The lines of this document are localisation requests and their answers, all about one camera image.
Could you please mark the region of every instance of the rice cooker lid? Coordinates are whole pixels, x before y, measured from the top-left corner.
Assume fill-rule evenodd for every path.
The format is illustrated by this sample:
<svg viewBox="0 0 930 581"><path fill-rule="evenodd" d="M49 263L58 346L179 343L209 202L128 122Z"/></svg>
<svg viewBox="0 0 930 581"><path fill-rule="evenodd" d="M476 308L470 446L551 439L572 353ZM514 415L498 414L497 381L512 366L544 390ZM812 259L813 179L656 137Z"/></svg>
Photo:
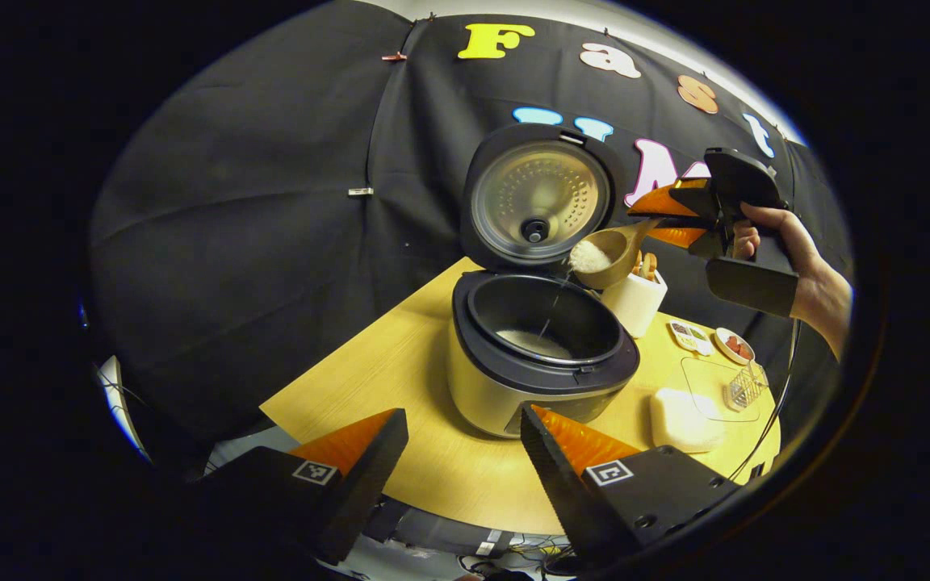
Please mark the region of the rice cooker lid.
<svg viewBox="0 0 930 581"><path fill-rule="evenodd" d="M465 183L462 246L476 264L516 270L564 264L614 208L622 173L599 140L524 123L492 133Z"/></svg>

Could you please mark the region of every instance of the white container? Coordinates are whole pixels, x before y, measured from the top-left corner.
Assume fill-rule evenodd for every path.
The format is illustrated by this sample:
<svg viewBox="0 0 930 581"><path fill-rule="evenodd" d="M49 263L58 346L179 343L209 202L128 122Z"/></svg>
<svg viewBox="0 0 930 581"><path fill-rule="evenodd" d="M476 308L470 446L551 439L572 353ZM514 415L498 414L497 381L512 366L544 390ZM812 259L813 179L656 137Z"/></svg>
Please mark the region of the white container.
<svg viewBox="0 0 930 581"><path fill-rule="evenodd" d="M656 282L628 274L601 293L601 301L623 323L631 337L643 337L662 304L667 286L660 272L656 270Z"/></svg>

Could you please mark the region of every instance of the wooden spoon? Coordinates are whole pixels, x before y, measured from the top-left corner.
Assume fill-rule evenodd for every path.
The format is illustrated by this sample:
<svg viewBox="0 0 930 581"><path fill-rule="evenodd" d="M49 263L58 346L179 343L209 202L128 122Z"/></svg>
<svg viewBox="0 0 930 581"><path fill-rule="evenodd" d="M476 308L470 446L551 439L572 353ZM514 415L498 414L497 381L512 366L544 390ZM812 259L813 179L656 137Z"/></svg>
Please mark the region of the wooden spoon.
<svg viewBox="0 0 930 581"><path fill-rule="evenodd" d="M625 225L619 228L599 229L584 236L584 240L601 248L612 264L608 268L595 272L572 271L580 282L597 288L599 291L626 278L630 270L634 269L638 249L645 240L645 236L657 227L662 218L652 218L636 224Z"/></svg>

